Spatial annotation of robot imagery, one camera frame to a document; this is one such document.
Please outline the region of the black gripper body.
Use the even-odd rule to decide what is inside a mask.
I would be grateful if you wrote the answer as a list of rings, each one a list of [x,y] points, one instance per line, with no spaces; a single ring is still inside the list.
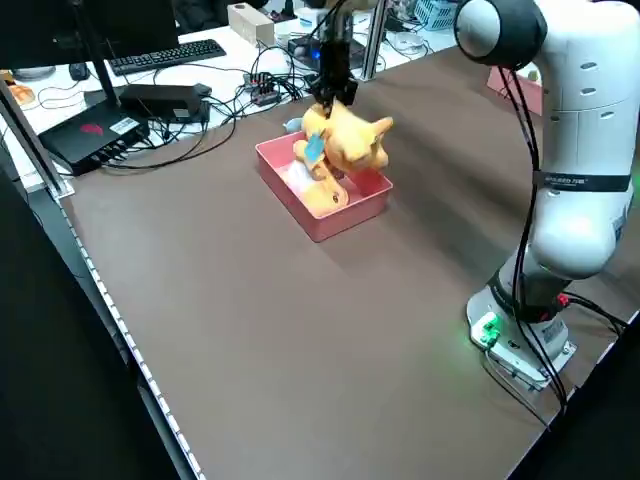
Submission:
[[[319,69],[313,90],[354,90],[356,80],[350,69],[350,44],[344,40],[320,43]]]

